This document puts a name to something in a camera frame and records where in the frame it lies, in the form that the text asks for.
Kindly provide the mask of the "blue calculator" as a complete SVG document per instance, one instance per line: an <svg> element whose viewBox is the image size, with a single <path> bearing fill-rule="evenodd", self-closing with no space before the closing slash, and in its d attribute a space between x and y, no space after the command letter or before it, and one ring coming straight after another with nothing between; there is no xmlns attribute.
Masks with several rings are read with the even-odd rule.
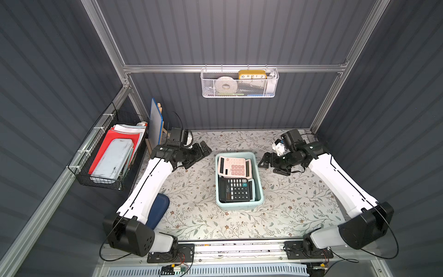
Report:
<svg viewBox="0 0 443 277"><path fill-rule="evenodd" d="M257 189L257 184L254 179L251 180L251 190L252 190L253 202L259 201L260 192Z"/></svg>

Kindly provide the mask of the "pink calculator back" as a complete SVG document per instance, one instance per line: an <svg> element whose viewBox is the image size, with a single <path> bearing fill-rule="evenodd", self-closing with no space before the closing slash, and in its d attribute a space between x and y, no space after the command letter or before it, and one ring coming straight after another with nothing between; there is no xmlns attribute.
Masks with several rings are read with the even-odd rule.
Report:
<svg viewBox="0 0 443 277"><path fill-rule="evenodd" d="M225 178L252 178L252 164L250 159L219 157L217 173Z"/></svg>

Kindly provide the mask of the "mint green storage box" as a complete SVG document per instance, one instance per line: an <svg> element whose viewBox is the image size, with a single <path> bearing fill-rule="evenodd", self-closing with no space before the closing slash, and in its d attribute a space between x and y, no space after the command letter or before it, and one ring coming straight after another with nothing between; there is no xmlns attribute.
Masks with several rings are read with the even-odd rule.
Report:
<svg viewBox="0 0 443 277"><path fill-rule="evenodd" d="M253 210L264 202L256 156L226 152L215 157L216 203L224 211Z"/></svg>

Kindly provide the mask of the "black calculator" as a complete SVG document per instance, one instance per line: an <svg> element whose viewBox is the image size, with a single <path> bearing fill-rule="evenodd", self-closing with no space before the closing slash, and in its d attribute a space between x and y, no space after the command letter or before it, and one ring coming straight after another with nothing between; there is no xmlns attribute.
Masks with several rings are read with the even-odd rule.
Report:
<svg viewBox="0 0 443 277"><path fill-rule="evenodd" d="M220 177L218 180L219 201L221 203L252 202L251 180Z"/></svg>

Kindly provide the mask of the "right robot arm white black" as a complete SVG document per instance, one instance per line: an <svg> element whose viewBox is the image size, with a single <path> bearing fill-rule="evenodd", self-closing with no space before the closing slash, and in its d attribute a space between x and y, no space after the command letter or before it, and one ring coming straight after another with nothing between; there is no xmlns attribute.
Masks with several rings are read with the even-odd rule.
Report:
<svg viewBox="0 0 443 277"><path fill-rule="evenodd" d="M303 249L313 252L330 247L349 246L356 250L386 235L394 209L380 203L363 190L337 163L320 142L297 142L286 146L284 155L266 152L259 167L289 176L294 166L309 168L328 186L344 207L350 220L338 226L320 228L303 237Z"/></svg>

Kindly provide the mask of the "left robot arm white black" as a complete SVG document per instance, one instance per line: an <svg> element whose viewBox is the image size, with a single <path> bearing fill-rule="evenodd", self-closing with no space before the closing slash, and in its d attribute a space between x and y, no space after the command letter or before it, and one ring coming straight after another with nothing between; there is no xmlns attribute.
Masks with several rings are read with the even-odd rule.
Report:
<svg viewBox="0 0 443 277"><path fill-rule="evenodd" d="M188 169L212 153L206 142L191 147L157 145L151 153L147 168L127 200L115 215L103 221L109 246L129 255L146 256L149 253L168 253L176 247L173 235L154 231L147 226L153 215L153 204L167 177L179 167Z"/></svg>

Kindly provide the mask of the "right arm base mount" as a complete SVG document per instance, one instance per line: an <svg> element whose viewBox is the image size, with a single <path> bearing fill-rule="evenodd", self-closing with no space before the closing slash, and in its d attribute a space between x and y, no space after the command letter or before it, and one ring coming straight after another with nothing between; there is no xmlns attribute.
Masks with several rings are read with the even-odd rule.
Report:
<svg viewBox="0 0 443 277"><path fill-rule="evenodd" d="M334 257L331 250L328 250L327 248L318 249L307 240L285 241L283 250L289 260L323 259L327 262Z"/></svg>

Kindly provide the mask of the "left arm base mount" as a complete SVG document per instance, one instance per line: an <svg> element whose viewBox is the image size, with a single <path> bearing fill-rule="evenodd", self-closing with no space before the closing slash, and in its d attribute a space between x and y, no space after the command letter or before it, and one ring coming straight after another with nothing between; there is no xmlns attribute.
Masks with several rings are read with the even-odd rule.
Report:
<svg viewBox="0 0 443 277"><path fill-rule="evenodd" d="M195 244L178 244L169 252L158 253L152 252L148 254L147 263L191 263L195 256Z"/></svg>

